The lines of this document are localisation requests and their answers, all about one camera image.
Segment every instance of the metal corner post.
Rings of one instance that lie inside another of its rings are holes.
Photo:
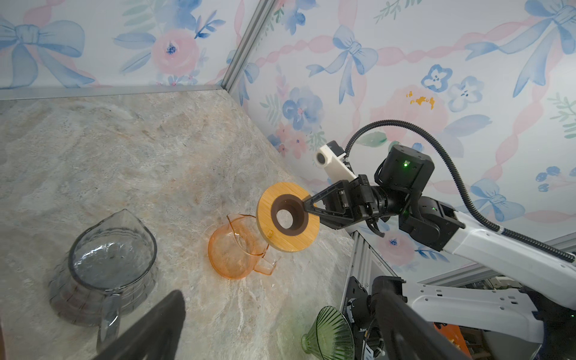
[[[256,43],[264,24],[272,15],[274,5],[278,0],[260,0],[252,19],[248,24],[246,32],[244,33],[240,45],[236,50],[232,62],[228,67],[228,71],[224,74],[224,79],[222,79],[222,88],[227,92],[230,92],[232,86],[236,83],[241,75],[242,69],[246,66],[246,61],[248,55],[252,51],[254,44]]]

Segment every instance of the glass pitcher handle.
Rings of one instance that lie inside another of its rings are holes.
[[[96,351],[101,353],[118,337],[120,331],[121,294],[112,294],[104,298],[102,303],[102,321],[98,329]]]
[[[272,275],[274,269],[276,269],[276,264],[278,260],[274,259],[271,261],[272,256],[266,252],[264,256],[260,258],[256,266],[254,266],[254,271],[259,272],[264,275]]]

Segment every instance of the green ribbed glass cup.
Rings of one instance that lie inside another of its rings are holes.
[[[308,334],[302,335],[302,349],[322,360],[354,360],[354,339],[344,316],[334,306],[320,310]]]

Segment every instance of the orange glass pitcher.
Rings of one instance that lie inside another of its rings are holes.
[[[228,279],[243,279],[252,270],[272,275],[276,260],[271,261],[268,243],[260,235],[256,217],[230,214],[228,223],[216,229],[208,243],[208,258],[217,273]]]

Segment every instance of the marble countertop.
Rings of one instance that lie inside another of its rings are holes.
[[[52,311],[48,282],[75,238],[127,208],[155,235],[158,283],[122,331],[180,289],[178,359],[304,359],[300,337],[339,306],[352,240],[321,226],[271,276],[221,278],[207,256],[226,214],[298,182],[224,90],[0,101],[0,319],[8,359],[91,359],[97,328]]]

